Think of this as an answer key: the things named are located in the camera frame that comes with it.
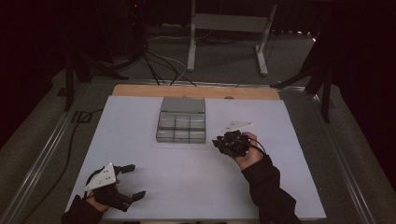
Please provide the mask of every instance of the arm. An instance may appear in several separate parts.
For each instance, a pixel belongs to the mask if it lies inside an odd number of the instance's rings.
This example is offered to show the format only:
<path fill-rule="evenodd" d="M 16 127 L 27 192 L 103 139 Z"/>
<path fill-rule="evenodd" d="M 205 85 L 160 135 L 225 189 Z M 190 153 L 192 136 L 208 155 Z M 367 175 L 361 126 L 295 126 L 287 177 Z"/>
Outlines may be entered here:
<path fill-rule="evenodd" d="M 257 146 L 257 137 L 252 133 L 243 133 Z M 249 183 L 250 196 L 259 207 L 261 223 L 301 223 L 294 214 L 296 201 L 279 187 L 280 172 L 272 164 L 268 155 L 263 155 L 251 147 L 245 157 L 234 158 Z"/>
<path fill-rule="evenodd" d="M 97 224 L 106 211 L 100 205 L 93 197 L 84 201 L 76 195 L 69 210 L 61 217 L 62 224 Z"/>

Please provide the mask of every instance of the black cable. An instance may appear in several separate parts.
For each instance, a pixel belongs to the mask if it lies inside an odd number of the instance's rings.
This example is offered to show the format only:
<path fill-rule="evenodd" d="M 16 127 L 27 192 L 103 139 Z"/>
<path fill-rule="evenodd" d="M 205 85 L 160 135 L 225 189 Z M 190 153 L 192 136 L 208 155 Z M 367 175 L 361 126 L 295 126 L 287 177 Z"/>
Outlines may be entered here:
<path fill-rule="evenodd" d="M 143 58 L 145 59 L 145 61 L 146 61 L 146 63 L 147 63 L 147 66 L 148 66 L 148 68 L 149 68 L 151 74 L 153 75 L 155 81 L 157 82 L 157 84 L 158 84 L 159 86 L 161 85 L 161 84 L 160 84 L 160 81 L 159 81 L 159 79 L 160 79 L 165 85 L 167 85 L 166 82 L 165 82 L 160 76 L 158 76 L 158 74 L 155 72 L 154 68 L 153 68 L 153 67 L 151 66 L 151 64 L 149 63 L 149 58 L 148 58 L 148 56 L 146 55 L 145 51 L 142 51 L 142 56 L 143 56 Z"/>
<path fill-rule="evenodd" d="M 149 52 L 150 54 L 153 54 L 154 56 L 156 56 L 156 57 L 162 59 L 163 61 L 166 61 L 164 58 L 162 58 L 162 57 L 160 57 L 160 56 L 158 56 L 158 55 L 156 55 L 156 54 L 154 54 L 154 53 L 152 53 L 152 52 L 150 52 L 150 51 L 148 51 L 148 52 Z M 173 70 L 173 71 L 175 71 L 175 72 L 177 73 L 177 76 L 172 80 L 171 84 L 169 84 L 170 86 L 172 86 L 178 78 L 182 77 L 182 78 L 186 79 L 187 81 L 189 81 L 191 85 L 197 87 L 197 85 L 196 85 L 195 83 L 193 83 L 191 80 L 189 80 L 188 78 L 182 76 L 182 75 L 177 71 L 177 69 L 176 69 L 172 64 L 170 64 L 168 61 L 166 61 L 166 62 L 167 62 L 170 66 L 168 66 L 168 65 L 166 65 L 166 64 L 163 64 L 163 63 L 160 63 L 160 62 L 157 62 L 157 61 L 152 60 L 152 59 L 150 59 L 150 58 L 147 58 L 147 59 L 150 60 L 150 61 L 152 61 L 152 62 L 154 62 L 154 63 L 157 63 L 157 64 L 159 64 L 159 65 L 161 65 L 161 66 L 164 66 L 164 67 L 166 67 L 166 68 L 169 68 L 169 69 L 171 69 L 171 70 Z"/>
<path fill-rule="evenodd" d="M 213 35 L 217 41 L 213 41 L 210 39 L 207 39 L 210 35 Z M 239 38 L 231 38 L 225 34 L 223 34 L 222 32 L 219 31 L 211 31 L 209 34 L 205 35 L 204 37 L 198 38 L 199 40 L 201 40 L 202 42 L 205 42 L 205 44 L 197 44 L 197 46 L 204 46 L 204 45 L 220 45 L 220 44 L 232 44 L 235 43 L 237 41 L 241 41 L 244 40 L 246 38 L 248 38 L 248 36 L 250 36 L 251 33 L 245 33 L 245 35 L 243 35 L 242 37 Z M 230 41 L 222 41 L 222 37 L 223 38 L 227 38 L 227 39 L 231 39 Z"/>
<path fill-rule="evenodd" d="M 253 34 L 252 32 L 243 32 L 243 31 L 239 31 L 239 32 L 215 31 L 215 32 L 216 32 L 216 34 L 218 34 L 224 38 L 231 39 L 232 41 L 244 40 Z M 239 34 L 239 35 L 243 34 L 243 35 L 241 37 L 235 38 L 233 36 L 226 35 L 227 33 L 228 34 Z"/>
<path fill-rule="evenodd" d="M 262 146 L 262 144 L 261 144 L 259 141 L 257 141 L 256 139 L 253 139 L 253 138 L 249 138 L 248 140 L 253 140 L 253 141 L 257 142 L 257 143 L 260 145 L 260 147 L 262 147 L 262 150 L 264 151 L 264 154 L 265 154 L 265 155 L 267 154 L 267 153 L 265 152 L 265 148 Z"/>
<path fill-rule="evenodd" d="M 87 180 L 85 186 L 87 186 L 87 185 L 91 182 L 91 179 L 93 178 L 94 175 L 97 175 L 97 174 L 101 173 L 101 172 L 103 171 L 103 169 L 105 169 L 105 167 L 103 167 L 103 168 L 101 168 L 101 169 L 99 169 L 99 170 L 94 171 L 94 172 L 90 175 L 90 177 L 88 177 L 88 180 Z M 83 197 L 83 199 L 84 199 L 84 200 L 87 199 L 87 191 L 84 191 L 84 197 Z"/>
<path fill-rule="evenodd" d="M 176 69 L 171 63 L 169 63 L 168 61 L 166 61 L 165 58 L 162 58 L 162 57 L 156 55 L 155 53 L 152 53 L 151 51 L 146 50 L 146 49 L 145 49 L 145 52 L 147 52 L 147 53 L 149 53 L 149 54 L 151 54 L 151 55 L 153 55 L 153 56 L 155 56 L 155 57 L 157 57 L 157 58 L 163 60 L 164 62 L 166 62 L 167 64 L 169 64 L 169 66 L 172 67 L 172 69 L 173 69 L 173 70 L 175 71 L 175 73 L 176 73 L 175 78 L 172 80 L 172 82 L 171 82 L 171 84 L 170 84 L 170 86 L 172 86 L 172 84 L 177 80 L 178 76 L 181 76 L 181 74 L 177 71 L 177 69 Z"/>
<path fill-rule="evenodd" d="M 256 88 L 259 88 L 260 84 L 262 84 L 262 80 L 263 80 L 263 79 L 264 79 L 264 76 L 262 76 L 262 77 L 260 78 L 260 81 L 259 81 L 259 83 L 257 83 Z"/>
<path fill-rule="evenodd" d="M 127 70 L 127 69 L 130 69 L 132 66 L 134 66 L 135 64 L 137 64 L 137 62 L 139 62 L 139 59 L 136 59 L 136 61 L 134 61 L 134 62 L 131 63 L 130 65 L 125 66 L 125 67 L 123 67 L 122 69 L 118 70 L 118 72 L 121 73 L 121 72 L 123 72 L 123 71 L 125 71 L 125 70 Z"/>
<path fill-rule="evenodd" d="M 107 67 L 110 69 L 114 69 L 114 70 L 126 69 L 125 67 L 127 67 L 127 66 L 131 67 L 131 66 L 135 65 L 136 62 L 138 61 L 139 57 L 140 57 L 140 54 L 133 55 L 131 57 L 128 57 L 128 61 L 125 63 L 111 64 L 111 65 L 108 65 Z"/>
<path fill-rule="evenodd" d="M 248 79 L 250 79 L 250 78 L 253 77 L 254 75 L 257 75 L 257 73 L 253 73 L 253 74 L 250 75 L 249 77 L 246 77 L 244 80 L 242 80 L 241 82 L 239 82 L 235 87 L 237 88 L 238 86 L 242 85 L 244 82 L 246 82 Z"/>
<path fill-rule="evenodd" d="M 73 132 L 72 132 L 72 136 L 71 136 L 70 141 L 69 141 L 69 148 L 68 148 L 68 151 L 67 151 L 67 159 L 66 159 L 66 164 L 64 165 L 64 169 L 62 170 L 62 172 L 61 172 L 60 176 L 58 177 L 58 179 L 55 181 L 55 183 L 52 185 L 52 187 L 51 187 L 51 188 L 49 189 L 49 191 L 46 193 L 46 195 L 44 195 L 44 197 L 35 205 L 35 207 L 34 207 L 34 208 L 32 209 L 32 211 L 28 214 L 28 216 L 22 221 L 22 223 L 25 223 L 25 222 L 27 221 L 27 219 L 35 212 L 35 210 L 38 208 L 38 206 L 39 206 L 40 204 L 42 204 L 42 203 L 47 199 L 47 197 L 52 193 L 52 191 L 55 189 L 55 187 L 59 184 L 59 182 L 61 181 L 62 177 L 64 176 L 64 173 L 66 172 L 67 167 L 68 167 L 69 162 L 70 162 L 70 157 L 71 157 L 71 152 L 72 152 L 72 146 L 73 146 L 73 139 L 74 139 L 74 135 L 75 135 L 75 133 L 76 133 L 76 130 L 77 130 L 78 125 L 79 125 L 85 118 L 87 118 L 88 116 L 91 116 L 92 114 L 97 113 L 97 112 L 101 112 L 101 111 L 103 111 L 103 109 L 98 109 L 98 110 L 94 110 L 94 111 L 92 111 L 92 112 L 89 112 L 89 113 L 86 114 L 84 117 L 82 117 L 82 119 L 80 119 L 80 120 L 78 121 L 77 125 L 75 126 L 75 128 L 74 128 L 74 130 L 73 130 Z"/>
<path fill-rule="evenodd" d="M 259 147 L 256 147 L 256 146 L 254 146 L 254 145 L 252 145 L 252 144 L 247 144 L 247 143 L 245 143 L 245 142 L 243 142 L 243 141 L 240 141 L 240 140 L 238 140 L 238 139 L 233 139 L 233 141 L 235 141 L 235 142 L 238 142 L 238 143 L 240 143 L 240 144 L 243 144 L 243 145 L 245 145 L 245 146 L 248 146 L 248 147 L 254 147 L 254 148 L 256 148 L 257 150 L 259 150 L 260 151 L 260 153 L 262 154 L 262 155 L 267 155 L 267 153 L 265 152 L 265 149 L 264 149 L 264 147 L 262 146 L 262 144 L 260 144 L 260 146 L 262 147 L 262 149 L 261 148 L 259 148 Z"/>

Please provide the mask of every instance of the clear plastic container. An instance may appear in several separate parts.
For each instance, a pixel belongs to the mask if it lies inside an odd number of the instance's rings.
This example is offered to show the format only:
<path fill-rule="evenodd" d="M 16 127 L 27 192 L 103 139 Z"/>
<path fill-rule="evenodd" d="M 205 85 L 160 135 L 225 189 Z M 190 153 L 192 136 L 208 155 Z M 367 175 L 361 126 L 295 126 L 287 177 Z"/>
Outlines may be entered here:
<path fill-rule="evenodd" d="M 205 99 L 164 97 L 156 137 L 159 143 L 204 144 Z"/>

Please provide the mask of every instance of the hand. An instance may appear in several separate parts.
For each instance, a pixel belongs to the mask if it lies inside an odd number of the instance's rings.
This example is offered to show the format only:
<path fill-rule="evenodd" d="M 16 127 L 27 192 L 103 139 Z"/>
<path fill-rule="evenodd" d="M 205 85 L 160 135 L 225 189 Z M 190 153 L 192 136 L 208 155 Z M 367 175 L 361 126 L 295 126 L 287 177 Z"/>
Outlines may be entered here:
<path fill-rule="evenodd" d="M 115 188 L 117 187 L 117 184 L 119 184 L 119 183 L 120 183 L 120 181 L 117 179 Z M 90 203 L 99 212 L 105 212 L 110 208 L 110 206 L 108 206 L 108 205 L 104 205 L 104 204 L 97 202 L 95 200 L 95 196 L 93 195 L 92 190 L 91 190 L 90 194 L 88 195 L 87 199 L 85 199 L 85 202 Z"/>
<path fill-rule="evenodd" d="M 255 147 L 257 146 L 256 135 L 254 135 L 253 133 L 242 133 L 242 135 L 246 135 L 249 139 L 253 139 L 250 140 L 250 144 Z M 239 168 L 241 168 L 241 170 L 244 170 L 248 168 L 250 165 L 256 163 L 257 161 L 262 160 L 262 156 L 263 156 L 262 153 L 258 149 L 254 147 L 250 147 L 245 157 L 235 157 L 233 159 L 239 165 Z"/>

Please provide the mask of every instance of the table leg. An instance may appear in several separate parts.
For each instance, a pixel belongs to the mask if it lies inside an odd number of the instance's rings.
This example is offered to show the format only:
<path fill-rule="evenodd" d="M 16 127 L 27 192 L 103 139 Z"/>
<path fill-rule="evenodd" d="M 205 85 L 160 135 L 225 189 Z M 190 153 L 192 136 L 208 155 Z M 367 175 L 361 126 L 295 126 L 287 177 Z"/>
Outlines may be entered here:
<path fill-rule="evenodd" d="M 189 59 L 187 61 L 187 71 L 192 72 L 195 65 L 195 0 L 191 0 L 191 35 Z"/>
<path fill-rule="evenodd" d="M 268 15 L 264 31 L 262 32 L 262 42 L 260 43 L 260 45 L 256 45 L 256 55 L 257 55 L 257 61 L 259 62 L 260 75 L 264 77 L 268 75 L 268 70 L 267 70 L 267 63 L 265 61 L 263 51 L 265 44 L 267 42 L 268 35 L 270 34 L 272 21 L 276 12 L 276 6 L 277 5 L 271 6 L 270 14 Z"/>

